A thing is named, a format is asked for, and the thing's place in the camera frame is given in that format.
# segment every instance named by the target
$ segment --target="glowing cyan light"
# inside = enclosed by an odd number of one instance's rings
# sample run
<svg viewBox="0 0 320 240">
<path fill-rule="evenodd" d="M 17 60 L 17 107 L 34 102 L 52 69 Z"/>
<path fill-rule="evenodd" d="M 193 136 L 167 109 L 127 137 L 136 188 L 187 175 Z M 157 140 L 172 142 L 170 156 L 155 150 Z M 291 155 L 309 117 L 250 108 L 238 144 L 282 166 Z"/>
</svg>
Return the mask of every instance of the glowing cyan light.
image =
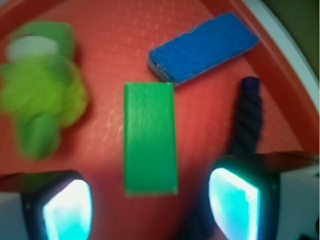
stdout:
<svg viewBox="0 0 320 240">
<path fill-rule="evenodd" d="M 43 207 L 49 240 L 86 240 L 92 223 L 92 198 L 89 185 L 73 180 Z"/>
<path fill-rule="evenodd" d="M 215 222 L 230 239 L 258 239 L 260 191 L 225 168 L 212 171 L 209 199 Z"/>
</svg>

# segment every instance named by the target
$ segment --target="red tray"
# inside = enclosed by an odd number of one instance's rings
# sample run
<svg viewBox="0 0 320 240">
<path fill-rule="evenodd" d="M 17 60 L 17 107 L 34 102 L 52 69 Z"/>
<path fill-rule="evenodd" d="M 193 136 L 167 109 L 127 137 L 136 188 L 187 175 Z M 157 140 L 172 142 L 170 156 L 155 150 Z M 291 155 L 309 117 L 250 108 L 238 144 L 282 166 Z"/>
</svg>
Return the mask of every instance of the red tray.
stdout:
<svg viewBox="0 0 320 240">
<path fill-rule="evenodd" d="M 127 82 L 157 82 L 148 52 L 208 19 L 233 12 L 259 36 L 253 50 L 175 89 L 179 195 L 125 198 L 123 116 Z M 39 163 L 17 153 L 14 128 L 0 117 L 0 174 L 76 169 L 92 189 L 91 239 L 169 239 L 230 139 L 241 78 L 262 81 L 259 153 L 319 153 L 319 115 L 299 78 L 238 0 L 11 0 L 0 7 L 0 63 L 8 34 L 31 20 L 70 23 L 76 63 L 91 102 L 63 131 L 58 152 Z"/>
</svg>

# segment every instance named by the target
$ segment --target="green rectangular block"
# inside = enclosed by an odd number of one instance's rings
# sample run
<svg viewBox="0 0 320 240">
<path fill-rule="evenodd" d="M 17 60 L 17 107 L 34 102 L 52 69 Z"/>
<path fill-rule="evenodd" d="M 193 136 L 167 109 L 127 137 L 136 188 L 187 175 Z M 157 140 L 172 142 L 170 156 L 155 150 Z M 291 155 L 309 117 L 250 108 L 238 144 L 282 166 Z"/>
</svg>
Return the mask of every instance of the green rectangular block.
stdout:
<svg viewBox="0 0 320 240">
<path fill-rule="evenodd" d="M 172 83 L 125 85 L 124 158 L 128 195 L 178 193 Z"/>
</svg>

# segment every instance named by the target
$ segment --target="red textured surface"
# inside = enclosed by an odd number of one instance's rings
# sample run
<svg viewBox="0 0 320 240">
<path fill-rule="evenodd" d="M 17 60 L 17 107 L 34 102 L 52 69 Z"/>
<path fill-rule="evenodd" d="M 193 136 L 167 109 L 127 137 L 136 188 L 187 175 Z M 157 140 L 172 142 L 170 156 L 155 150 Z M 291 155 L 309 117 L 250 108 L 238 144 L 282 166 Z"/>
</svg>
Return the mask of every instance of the red textured surface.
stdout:
<svg viewBox="0 0 320 240">
<path fill-rule="evenodd" d="M 124 85 L 159 81 L 147 67 L 149 50 L 211 18 L 199 0 L 68 0 L 37 16 L 73 26 L 76 63 L 91 102 L 81 120 L 63 131 L 58 152 L 36 164 L 19 157 L 12 122 L 1 116 L 0 173 L 76 169 L 92 189 L 91 239 L 169 239 L 226 149 L 239 83 L 248 75 L 262 80 L 264 127 L 258 151 L 304 150 L 272 89 L 264 87 L 266 77 L 256 74 L 245 56 L 237 57 L 175 90 L 179 195 L 125 198 Z M 0 41 L 0 63 L 5 43 Z"/>
</svg>

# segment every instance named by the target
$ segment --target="sponge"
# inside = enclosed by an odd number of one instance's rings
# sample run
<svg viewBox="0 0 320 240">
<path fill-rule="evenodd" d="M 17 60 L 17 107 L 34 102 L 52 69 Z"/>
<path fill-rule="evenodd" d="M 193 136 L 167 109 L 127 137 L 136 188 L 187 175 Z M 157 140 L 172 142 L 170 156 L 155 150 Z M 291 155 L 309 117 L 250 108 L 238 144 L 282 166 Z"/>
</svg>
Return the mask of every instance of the sponge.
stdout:
<svg viewBox="0 0 320 240">
<path fill-rule="evenodd" d="M 149 52 L 149 67 L 179 85 L 252 49 L 259 39 L 232 13 L 209 20 Z"/>
</svg>

